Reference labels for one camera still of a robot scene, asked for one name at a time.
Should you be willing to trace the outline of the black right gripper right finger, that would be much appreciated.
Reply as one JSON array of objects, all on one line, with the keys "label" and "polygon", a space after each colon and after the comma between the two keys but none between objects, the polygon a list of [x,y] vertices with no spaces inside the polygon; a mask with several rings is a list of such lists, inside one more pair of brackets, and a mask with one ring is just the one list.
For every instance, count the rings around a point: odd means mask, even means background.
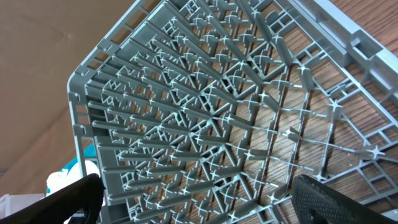
[{"label": "black right gripper right finger", "polygon": [[294,178],[291,195],[300,224],[397,223],[307,175]]}]

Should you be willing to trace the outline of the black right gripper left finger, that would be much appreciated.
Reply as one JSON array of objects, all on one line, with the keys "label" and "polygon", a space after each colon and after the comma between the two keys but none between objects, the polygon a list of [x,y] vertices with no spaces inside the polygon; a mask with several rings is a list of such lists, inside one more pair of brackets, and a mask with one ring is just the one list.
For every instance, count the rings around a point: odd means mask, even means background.
[{"label": "black right gripper left finger", "polygon": [[98,174],[58,190],[28,207],[1,219],[1,224],[96,223],[104,200],[105,186]]}]

